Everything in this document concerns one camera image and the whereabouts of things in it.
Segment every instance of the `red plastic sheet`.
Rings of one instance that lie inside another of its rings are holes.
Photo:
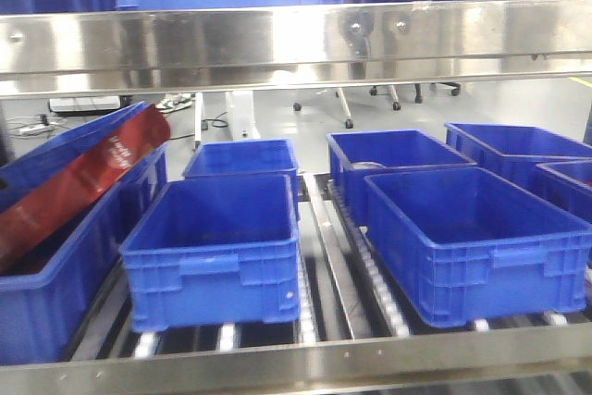
[[[0,214],[0,273],[99,199],[169,137],[167,121],[152,105]]]

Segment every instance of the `stainless steel bar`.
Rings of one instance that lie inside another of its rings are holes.
[[[126,320],[123,322],[121,329],[119,330],[119,334],[117,335],[113,347],[111,351],[109,351],[109,358],[119,358],[121,353],[123,352],[124,345],[126,343],[126,339],[130,334],[131,329],[131,314],[126,317]]]
[[[360,304],[361,296],[353,282],[352,275],[343,257],[343,252],[339,247],[339,240],[329,220],[323,197],[316,184],[315,176],[311,173],[306,173],[303,177],[310,198],[318,235],[325,249],[327,262],[333,275],[333,282],[339,295],[350,336],[352,339],[371,338],[373,332],[364,313],[364,308]]]
[[[2,16],[0,97],[591,73],[591,19],[592,0]]]
[[[72,355],[71,361],[92,360],[97,357],[128,295],[128,281],[123,271],[119,270],[115,286],[110,289],[105,303],[84,331],[84,337]]]
[[[354,252],[357,254],[367,278],[370,281],[376,302],[380,312],[385,318],[390,334],[396,337],[410,336],[411,331],[409,326],[407,326],[401,310],[391,294],[382,273],[376,266],[376,262],[366,245],[362,232],[354,226],[349,210],[343,203],[339,193],[335,190],[332,182],[329,183],[328,188],[331,199],[338,210],[341,224],[344,226],[352,243],[355,245]]]
[[[298,318],[298,341],[301,344],[315,344],[318,341],[313,301],[309,290],[308,277],[302,257],[298,260],[298,291],[300,293],[300,316]]]
[[[313,210],[309,203],[301,203],[299,210],[300,253],[302,266],[310,282],[317,334],[320,340],[348,339],[349,329],[343,320],[339,296],[335,292],[324,248],[318,237]]]
[[[14,395],[319,393],[590,370],[591,354],[588,323],[8,366],[0,387]]]

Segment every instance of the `power strip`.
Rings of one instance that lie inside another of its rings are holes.
[[[23,127],[22,129],[18,129],[19,136],[34,136],[36,134],[43,134],[48,131],[53,131],[56,127],[52,124],[44,125],[44,124],[32,124],[28,125],[27,127]]]

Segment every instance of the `metal rail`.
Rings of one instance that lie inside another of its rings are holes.
[[[0,97],[592,72],[592,0],[0,17]]]

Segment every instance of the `metal shelf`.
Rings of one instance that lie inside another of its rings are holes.
[[[578,393],[592,381],[587,373],[557,375],[592,365],[590,307],[567,316],[429,327],[353,225],[327,175],[305,175],[303,184],[303,310],[296,322],[138,335],[130,331],[130,298],[117,264],[66,360],[1,367],[0,387],[11,394],[48,395],[338,393],[552,373],[544,384]],[[505,393],[499,385],[488,390]]]

